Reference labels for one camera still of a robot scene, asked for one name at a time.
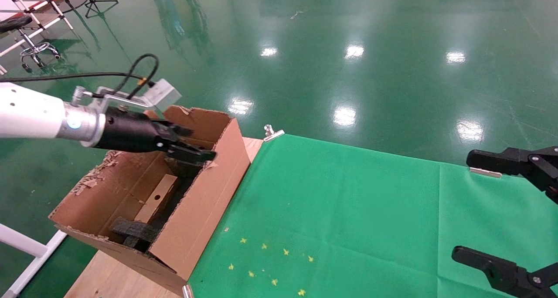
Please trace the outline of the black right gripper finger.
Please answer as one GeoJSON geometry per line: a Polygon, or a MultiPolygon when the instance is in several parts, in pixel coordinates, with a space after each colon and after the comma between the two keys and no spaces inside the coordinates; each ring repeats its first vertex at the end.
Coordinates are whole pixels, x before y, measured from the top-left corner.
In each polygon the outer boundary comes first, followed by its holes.
{"type": "Polygon", "coordinates": [[[506,148],[501,153],[474,149],[466,158],[468,167],[510,176],[522,176],[551,201],[558,203],[558,148],[538,150],[506,148]]]}
{"type": "Polygon", "coordinates": [[[517,298],[556,298],[552,290],[558,283],[558,263],[534,272],[516,263],[491,256],[472,248],[456,246],[452,259],[459,264],[482,271],[495,290],[517,298]]]}

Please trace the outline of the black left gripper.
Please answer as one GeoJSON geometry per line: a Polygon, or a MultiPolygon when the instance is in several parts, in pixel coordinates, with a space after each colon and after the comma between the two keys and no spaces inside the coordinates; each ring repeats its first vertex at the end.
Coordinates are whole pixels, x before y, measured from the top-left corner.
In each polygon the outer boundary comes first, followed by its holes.
{"type": "Polygon", "coordinates": [[[175,135],[189,137],[194,133],[165,119],[152,119],[140,112],[121,111],[109,107],[99,141],[94,148],[132,153],[165,151],[167,156],[183,163],[206,163],[217,157],[215,151],[201,149],[183,142],[174,142],[175,135]]]}

